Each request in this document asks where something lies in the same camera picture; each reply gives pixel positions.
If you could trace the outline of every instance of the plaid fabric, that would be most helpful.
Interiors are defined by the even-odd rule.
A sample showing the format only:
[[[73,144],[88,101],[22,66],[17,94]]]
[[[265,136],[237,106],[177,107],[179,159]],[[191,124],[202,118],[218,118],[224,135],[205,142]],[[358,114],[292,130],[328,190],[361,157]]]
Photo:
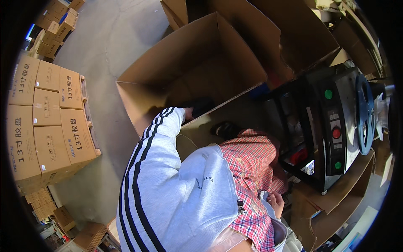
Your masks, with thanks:
[[[279,142],[264,132],[247,129],[220,146],[246,211],[229,227],[250,238],[258,251],[274,251],[274,228],[258,193],[287,191],[285,173],[277,167]]]

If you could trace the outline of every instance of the hand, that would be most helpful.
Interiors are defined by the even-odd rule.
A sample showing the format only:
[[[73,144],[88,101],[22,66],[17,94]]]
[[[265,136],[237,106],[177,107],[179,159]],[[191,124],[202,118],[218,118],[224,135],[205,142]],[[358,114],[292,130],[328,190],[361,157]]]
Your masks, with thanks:
[[[272,206],[277,219],[281,218],[284,208],[284,200],[278,192],[269,193],[266,201]]]
[[[194,119],[192,115],[193,107],[183,109],[185,110],[185,120],[193,120]]]

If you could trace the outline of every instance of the gray floor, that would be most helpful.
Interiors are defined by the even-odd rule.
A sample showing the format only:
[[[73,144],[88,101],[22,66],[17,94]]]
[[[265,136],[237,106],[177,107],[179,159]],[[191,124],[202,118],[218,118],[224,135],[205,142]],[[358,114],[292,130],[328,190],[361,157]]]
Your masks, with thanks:
[[[159,0],[87,0],[75,31],[54,64],[86,77],[90,111],[102,156],[54,186],[78,228],[116,215],[120,182],[138,136],[115,81],[172,31]]]

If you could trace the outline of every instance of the black machine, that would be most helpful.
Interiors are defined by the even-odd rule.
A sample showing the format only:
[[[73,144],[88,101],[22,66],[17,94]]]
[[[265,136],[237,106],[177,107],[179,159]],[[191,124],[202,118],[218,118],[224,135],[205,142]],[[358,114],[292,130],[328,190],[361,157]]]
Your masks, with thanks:
[[[264,96],[281,166],[325,194],[374,136],[368,82],[347,61],[305,74]]]

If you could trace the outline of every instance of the green button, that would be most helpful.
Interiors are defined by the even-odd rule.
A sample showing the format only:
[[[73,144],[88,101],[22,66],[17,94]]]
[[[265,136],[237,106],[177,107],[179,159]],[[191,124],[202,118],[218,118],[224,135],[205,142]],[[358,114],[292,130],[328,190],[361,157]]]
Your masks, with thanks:
[[[333,92],[330,89],[326,89],[325,91],[325,97],[326,99],[330,100],[333,97]]]
[[[339,169],[341,168],[341,163],[340,163],[340,162],[336,162],[336,163],[334,164],[334,167],[335,167],[337,170],[339,170]]]

